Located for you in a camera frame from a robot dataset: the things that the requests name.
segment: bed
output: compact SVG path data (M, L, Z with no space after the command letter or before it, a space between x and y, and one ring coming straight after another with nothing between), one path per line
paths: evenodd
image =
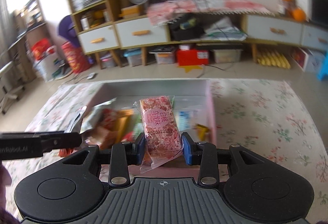
M238 143L306 178L314 188L310 223L328 219L328 157L304 104L286 82L251 79L208 79L214 100L219 148ZM26 131L63 130L77 109L97 103L108 82L62 85ZM7 210L20 217L14 189L20 180L59 160L58 151L42 158L4 162L13 178L7 188ZM108 171L100 179L107 180ZM228 178L220 167L220 180Z

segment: tiled floor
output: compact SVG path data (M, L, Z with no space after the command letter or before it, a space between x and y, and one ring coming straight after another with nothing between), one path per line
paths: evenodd
M218 67L226 68L230 65L223 64ZM92 81L137 79L137 78L195 78L202 70L195 69L185 73L184 69L177 68L177 65L157 65L150 64L146 67L111 68L99 70L93 67L83 72L76 80L87 76L91 72L98 75ZM0 115L0 131L24 131L40 108L55 93L57 88L65 81L73 78L69 76L60 81L45 83L41 79L34 80L26 85L26 91L20 95L19 102L13 102L4 116ZM291 84L294 91L300 96L312 116L326 147L328 147L328 79L319 82L314 74L303 73L296 64L292 63L291 70L276 67L262 67L254 64L249 58L235 63L227 71L217 68L206 67L202 78L258 78L270 80L285 80Z

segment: blue gripper pad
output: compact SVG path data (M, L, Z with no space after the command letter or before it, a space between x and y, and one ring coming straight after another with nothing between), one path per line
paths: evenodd
M186 164L191 166L192 165L192 154L191 154L191 145L189 144L186 137L182 136L182 142L183 142L183 156L185 158Z
M140 142L136 145L138 164L141 164L142 160L144 158L145 144L146 144L146 138L145 138L145 136L143 136L142 139L140 140Z

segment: red box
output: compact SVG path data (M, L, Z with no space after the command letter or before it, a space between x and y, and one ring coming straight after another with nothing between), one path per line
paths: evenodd
M207 65L209 60L207 50L181 50L177 51L179 66Z

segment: pink snack package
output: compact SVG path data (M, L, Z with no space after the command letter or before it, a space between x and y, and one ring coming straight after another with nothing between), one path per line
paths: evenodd
M140 172L144 173L182 154L182 141L168 96L140 100L146 151Z

